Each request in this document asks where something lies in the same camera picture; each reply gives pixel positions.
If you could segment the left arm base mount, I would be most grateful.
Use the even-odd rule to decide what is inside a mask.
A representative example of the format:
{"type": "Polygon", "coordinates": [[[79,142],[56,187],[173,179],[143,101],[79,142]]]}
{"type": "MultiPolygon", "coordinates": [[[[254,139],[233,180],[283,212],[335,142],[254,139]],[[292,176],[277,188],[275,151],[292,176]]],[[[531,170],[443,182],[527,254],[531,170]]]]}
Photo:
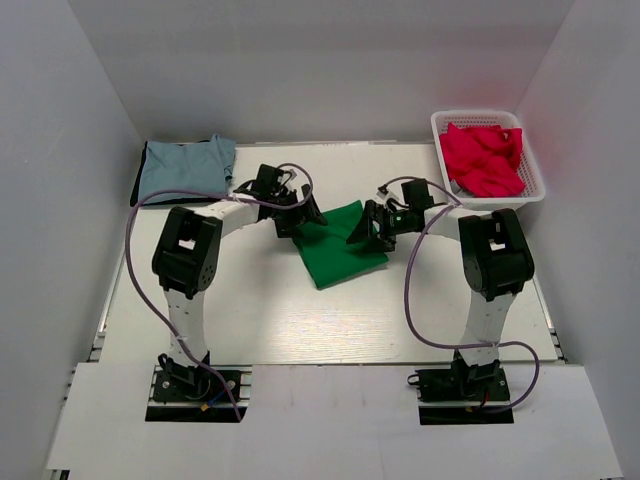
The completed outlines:
{"type": "MultiPolygon", "coordinates": [[[[250,401],[252,369],[223,367],[219,370],[236,401],[243,418],[250,401]]],[[[239,420],[229,396],[217,377],[203,387],[191,387],[172,379],[158,365],[154,368],[145,421],[151,423],[220,423],[239,420]]]]}

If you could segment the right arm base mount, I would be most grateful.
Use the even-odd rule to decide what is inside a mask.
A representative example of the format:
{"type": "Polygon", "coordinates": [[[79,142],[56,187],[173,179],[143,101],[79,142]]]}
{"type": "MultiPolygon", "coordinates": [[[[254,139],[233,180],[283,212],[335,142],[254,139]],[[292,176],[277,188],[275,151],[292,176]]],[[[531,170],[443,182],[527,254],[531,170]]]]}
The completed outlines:
{"type": "Polygon", "coordinates": [[[419,369],[407,377],[417,392],[421,426],[480,426],[514,423],[505,372],[459,388],[450,369],[419,369]]]}

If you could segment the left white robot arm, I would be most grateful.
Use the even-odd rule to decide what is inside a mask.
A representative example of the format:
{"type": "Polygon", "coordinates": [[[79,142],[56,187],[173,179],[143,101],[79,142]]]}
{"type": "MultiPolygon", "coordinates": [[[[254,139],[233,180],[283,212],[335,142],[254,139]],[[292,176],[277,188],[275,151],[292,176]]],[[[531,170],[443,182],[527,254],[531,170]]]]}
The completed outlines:
{"type": "Polygon", "coordinates": [[[207,207],[170,210],[152,258],[168,307],[172,339],[159,364],[188,398],[205,397],[214,374],[204,333],[204,297],[215,278],[222,240],[246,226],[271,219],[277,236],[292,238],[301,226],[325,226],[310,184],[243,188],[230,200],[207,207]]]}

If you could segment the green t shirt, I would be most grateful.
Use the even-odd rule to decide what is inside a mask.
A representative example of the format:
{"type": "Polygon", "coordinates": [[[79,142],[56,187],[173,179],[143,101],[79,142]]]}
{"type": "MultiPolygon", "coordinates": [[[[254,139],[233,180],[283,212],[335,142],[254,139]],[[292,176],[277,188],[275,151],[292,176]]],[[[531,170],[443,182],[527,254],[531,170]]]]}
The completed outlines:
{"type": "Polygon", "coordinates": [[[307,223],[293,239],[315,287],[323,290],[382,267],[385,253],[368,253],[362,243],[347,244],[363,213],[360,201],[325,211],[328,224],[307,223]]]}

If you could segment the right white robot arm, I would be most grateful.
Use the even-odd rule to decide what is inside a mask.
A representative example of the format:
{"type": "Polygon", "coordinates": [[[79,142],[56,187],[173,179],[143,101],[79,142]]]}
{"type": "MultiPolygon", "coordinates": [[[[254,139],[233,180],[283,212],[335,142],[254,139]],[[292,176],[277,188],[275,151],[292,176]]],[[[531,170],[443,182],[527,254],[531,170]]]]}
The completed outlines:
{"type": "Polygon", "coordinates": [[[373,200],[347,238],[367,252],[394,251],[398,236],[429,234],[458,242],[462,270],[471,299],[465,330],[455,343],[440,343],[421,335],[410,307],[411,274],[405,270],[403,307],[409,330],[421,343],[452,352],[446,369],[421,369],[408,382],[426,403],[506,401],[509,398],[499,349],[510,307],[534,274],[534,261],[519,219],[512,209],[479,214],[458,204],[405,204],[400,208],[373,200]]]}

